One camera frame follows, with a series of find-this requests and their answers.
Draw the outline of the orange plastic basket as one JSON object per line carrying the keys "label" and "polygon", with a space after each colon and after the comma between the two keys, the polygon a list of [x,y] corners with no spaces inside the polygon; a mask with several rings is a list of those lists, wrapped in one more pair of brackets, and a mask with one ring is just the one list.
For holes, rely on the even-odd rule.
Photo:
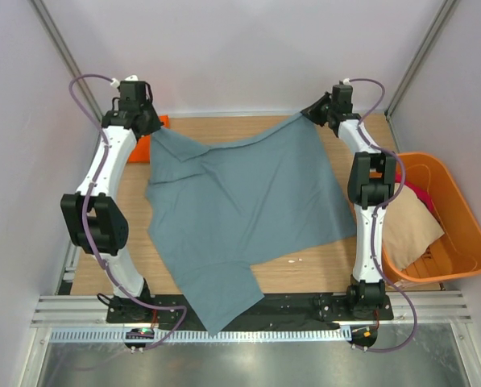
{"label": "orange plastic basket", "polygon": [[481,274],[481,227],[449,169],[423,152],[400,154],[406,181],[425,190],[445,234],[407,268],[399,270],[382,252],[385,274],[404,287],[455,281]]}

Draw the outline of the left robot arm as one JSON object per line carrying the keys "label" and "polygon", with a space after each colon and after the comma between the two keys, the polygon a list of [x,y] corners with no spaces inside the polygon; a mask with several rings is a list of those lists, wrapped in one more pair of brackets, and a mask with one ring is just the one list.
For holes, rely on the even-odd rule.
{"label": "left robot arm", "polygon": [[74,193],[60,200],[72,243],[91,255],[113,286],[97,299],[108,311],[108,323],[145,323],[153,315],[147,280],[138,272],[127,248],[129,224],[116,202],[127,161],[142,138],[163,123],[153,106],[151,86],[132,75],[105,79],[118,91],[112,107],[95,126],[97,151],[89,171]]}

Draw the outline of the blue grey t shirt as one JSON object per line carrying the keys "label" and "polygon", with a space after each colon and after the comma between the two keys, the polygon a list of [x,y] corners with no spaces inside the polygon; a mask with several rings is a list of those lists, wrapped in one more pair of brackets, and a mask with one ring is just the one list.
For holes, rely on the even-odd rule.
{"label": "blue grey t shirt", "polygon": [[212,335],[263,298],[253,265],[356,234],[317,129],[302,114],[213,145],[163,128],[150,152],[148,233]]}

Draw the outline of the left aluminium corner post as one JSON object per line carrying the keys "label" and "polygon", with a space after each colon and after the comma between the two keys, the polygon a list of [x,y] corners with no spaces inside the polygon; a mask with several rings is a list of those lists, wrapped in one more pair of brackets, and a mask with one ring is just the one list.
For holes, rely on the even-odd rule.
{"label": "left aluminium corner post", "polygon": [[[28,0],[27,2],[35,12],[37,19],[45,30],[48,38],[51,40],[55,50],[64,63],[64,66],[68,70],[69,75],[71,77],[80,76],[82,72],[56,25],[56,22],[46,7],[45,2],[42,0]],[[100,119],[102,117],[102,110],[97,104],[97,100],[94,97],[93,92],[90,90],[88,83],[85,80],[78,81],[78,89],[82,100],[86,103],[93,116],[96,119]]]}

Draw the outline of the folded orange t shirt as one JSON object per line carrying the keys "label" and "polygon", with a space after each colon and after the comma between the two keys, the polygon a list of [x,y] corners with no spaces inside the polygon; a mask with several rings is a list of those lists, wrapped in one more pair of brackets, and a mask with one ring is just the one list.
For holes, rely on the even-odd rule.
{"label": "folded orange t shirt", "polygon": [[159,116],[160,124],[150,126],[149,123],[143,121],[141,114],[137,114],[128,123],[128,128],[124,131],[124,148],[128,151],[127,163],[144,163],[150,162],[150,143],[151,135],[162,127],[170,128],[169,117],[167,115]]}

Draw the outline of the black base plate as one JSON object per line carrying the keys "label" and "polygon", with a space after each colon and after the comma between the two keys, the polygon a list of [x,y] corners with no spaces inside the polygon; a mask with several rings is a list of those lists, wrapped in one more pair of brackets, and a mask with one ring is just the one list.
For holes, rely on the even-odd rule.
{"label": "black base plate", "polygon": [[[154,323],[169,331],[177,323],[179,310],[149,310],[131,300],[119,300],[99,293],[97,299],[107,310],[108,323]],[[333,330],[336,322],[394,318],[390,300],[383,307],[351,309],[346,295],[333,293],[269,293],[223,329],[227,331],[322,331]]]}

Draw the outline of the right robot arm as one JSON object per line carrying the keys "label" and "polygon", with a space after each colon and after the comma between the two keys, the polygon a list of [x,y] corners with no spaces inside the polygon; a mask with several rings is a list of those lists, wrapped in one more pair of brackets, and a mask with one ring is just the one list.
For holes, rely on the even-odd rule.
{"label": "right robot arm", "polygon": [[382,268],[384,216],[395,191],[396,158],[371,137],[364,117],[353,111],[354,79],[345,79],[301,112],[327,126],[353,155],[347,196],[356,217],[356,256],[344,296],[326,304],[339,320],[393,319]]}

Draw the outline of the red t shirt in basket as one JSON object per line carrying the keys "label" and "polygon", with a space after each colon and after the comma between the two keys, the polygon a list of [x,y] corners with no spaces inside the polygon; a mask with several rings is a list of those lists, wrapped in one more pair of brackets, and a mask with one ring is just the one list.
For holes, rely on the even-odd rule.
{"label": "red t shirt in basket", "polygon": [[405,182],[405,185],[416,194],[417,198],[426,206],[428,211],[432,215],[435,215],[433,200],[429,195],[429,193],[426,190],[422,189],[421,187],[414,185],[408,181]]}

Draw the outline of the aluminium frame rail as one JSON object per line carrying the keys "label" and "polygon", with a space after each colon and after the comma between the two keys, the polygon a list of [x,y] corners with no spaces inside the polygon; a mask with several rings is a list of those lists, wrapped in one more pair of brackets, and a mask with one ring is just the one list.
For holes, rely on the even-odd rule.
{"label": "aluminium frame rail", "polygon": [[108,306],[95,296],[41,296],[31,327],[90,327],[106,323]]}

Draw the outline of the aluminium corner post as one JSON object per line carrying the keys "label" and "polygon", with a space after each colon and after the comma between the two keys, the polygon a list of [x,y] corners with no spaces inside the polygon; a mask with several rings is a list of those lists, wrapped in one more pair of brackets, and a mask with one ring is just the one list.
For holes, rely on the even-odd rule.
{"label": "aluminium corner post", "polygon": [[[64,66],[68,70],[69,75],[71,77],[80,76],[82,72],[56,25],[56,22],[46,7],[45,2],[42,0],[28,0],[27,2],[35,12],[37,19],[45,30],[48,38],[51,40],[55,50],[64,63]],[[93,92],[90,90],[88,83],[85,80],[78,81],[78,89],[82,100],[86,103],[93,116],[96,119],[100,119],[102,117],[102,110],[97,104],[97,100],[94,97]]]}
{"label": "aluminium corner post", "polygon": [[407,67],[404,76],[401,78],[401,81],[396,88],[396,92],[393,94],[388,107],[384,112],[388,123],[391,123],[393,114],[396,112],[410,85],[421,70],[421,67],[428,58],[434,45],[437,43],[438,38],[446,27],[446,24],[449,22],[458,4],[459,0],[444,0],[441,2],[439,9],[435,13],[432,22],[426,30],[418,49]]}

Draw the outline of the right aluminium corner post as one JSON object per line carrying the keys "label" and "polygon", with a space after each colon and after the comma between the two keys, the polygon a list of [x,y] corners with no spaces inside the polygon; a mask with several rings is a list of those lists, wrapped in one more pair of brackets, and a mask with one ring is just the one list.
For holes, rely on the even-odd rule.
{"label": "right aluminium corner post", "polygon": [[421,67],[428,58],[434,45],[437,43],[438,38],[446,27],[446,24],[449,22],[458,4],[459,0],[444,0],[441,2],[439,9],[435,13],[432,22],[426,30],[418,49],[407,67],[404,76],[401,78],[401,81],[396,88],[396,92],[393,94],[388,107],[384,112],[388,123],[391,123],[393,114],[396,112],[410,85],[421,70]]}

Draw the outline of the beige t shirt in basket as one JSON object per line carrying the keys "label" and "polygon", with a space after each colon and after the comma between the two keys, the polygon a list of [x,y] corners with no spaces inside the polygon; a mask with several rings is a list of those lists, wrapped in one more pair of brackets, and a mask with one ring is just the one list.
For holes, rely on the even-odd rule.
{"label": "beige t shirt in basket", "polygon": [[443,235],[439,222],[414,193],[408,195],[402,191],[388,205],[383,242],[388,259],[397,270],[418,260]]}

